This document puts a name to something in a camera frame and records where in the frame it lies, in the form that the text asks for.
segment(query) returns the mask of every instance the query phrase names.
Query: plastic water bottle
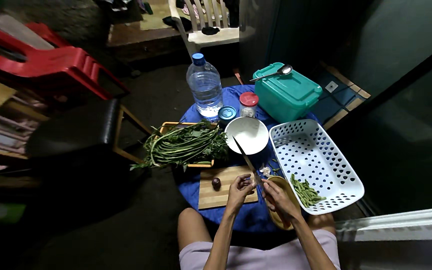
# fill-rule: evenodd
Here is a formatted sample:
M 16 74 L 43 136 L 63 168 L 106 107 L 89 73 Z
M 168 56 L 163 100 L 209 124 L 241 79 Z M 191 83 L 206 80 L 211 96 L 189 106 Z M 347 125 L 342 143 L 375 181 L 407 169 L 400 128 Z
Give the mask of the plastic water bottle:
M 216 68 L 206 62 L 203 54 L 192 55 L 192 64 L 186 73 L 186 81 L 199 113 L 209 120 L 216 119 L 219 109 L 223 107 L 221 79 Z

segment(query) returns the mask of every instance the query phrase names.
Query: white bowl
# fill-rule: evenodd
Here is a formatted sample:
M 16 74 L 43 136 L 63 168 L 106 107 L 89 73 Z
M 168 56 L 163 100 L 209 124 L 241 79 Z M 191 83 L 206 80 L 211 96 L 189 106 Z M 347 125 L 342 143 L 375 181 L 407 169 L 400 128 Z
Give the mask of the white bowl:
M 227 124 L 224 132 L 226 132 L 226 144 L 238 154 L 241 154 L 237 142 L 243 149 L 246 155 L 253 155 L 263 150 L 268 144 L 269 132 L 265 124 L 253 117 L 238 117 Z

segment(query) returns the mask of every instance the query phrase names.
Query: red plastic chair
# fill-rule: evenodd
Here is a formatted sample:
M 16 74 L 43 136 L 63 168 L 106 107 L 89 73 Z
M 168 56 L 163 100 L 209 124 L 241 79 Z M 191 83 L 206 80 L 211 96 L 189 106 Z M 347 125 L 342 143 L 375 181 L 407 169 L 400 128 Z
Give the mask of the red plastic chair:
M 0 55 L 0 71 L 21 78 L 36 86 L 39 95 L 65 95 L 89 89 L 100 98 L 110 100 L 113 96 L 98 83 L 100 72 L 129 93 L 116 77 L 81 48 L 65 46 L 50 50 L 38 50 L 0 31 L 0 46 L 20 54 L 24 59 L 9 59 Z
M 71 43 L 63 39 L 61 36 L 53 32 L 46 24 L 40 22 L 30 22 L 26 27 L 31 29 L 38 36 L 42 37 L 45 41 L 49 42 L 56 48 L 71 46 Z

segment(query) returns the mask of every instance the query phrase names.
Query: pink cloth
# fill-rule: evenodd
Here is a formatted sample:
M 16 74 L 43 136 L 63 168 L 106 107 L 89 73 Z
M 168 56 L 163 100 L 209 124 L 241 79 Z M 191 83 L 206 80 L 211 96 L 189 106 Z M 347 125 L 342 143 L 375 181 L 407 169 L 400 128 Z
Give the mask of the pink cloth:
M 340 270 L 336 236 L 327 230 L 313 230 L 313 234 L 329 259 Z M 203 269 L 212 246 L 212 242 L 193 242 L 184 247 L 179 253 L 181 270 Z M 270 250 L 231 246 L 226 269 L 311 270 L 299 239 Z

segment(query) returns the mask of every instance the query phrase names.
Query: teal plastic container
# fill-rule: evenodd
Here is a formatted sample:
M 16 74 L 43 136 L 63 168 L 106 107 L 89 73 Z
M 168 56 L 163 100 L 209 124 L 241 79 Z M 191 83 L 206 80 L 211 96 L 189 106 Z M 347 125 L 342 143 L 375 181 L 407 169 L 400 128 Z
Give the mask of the teal plastic container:
M 276 72 L 283 63 L 274 63 L 257 70 L 253 79 Z M 296 71 L 288 75 L 270 76 L 256 81 L 254 92 L 259 107 L 279 123 L 297 120 L 318 102 L 321 86 Z

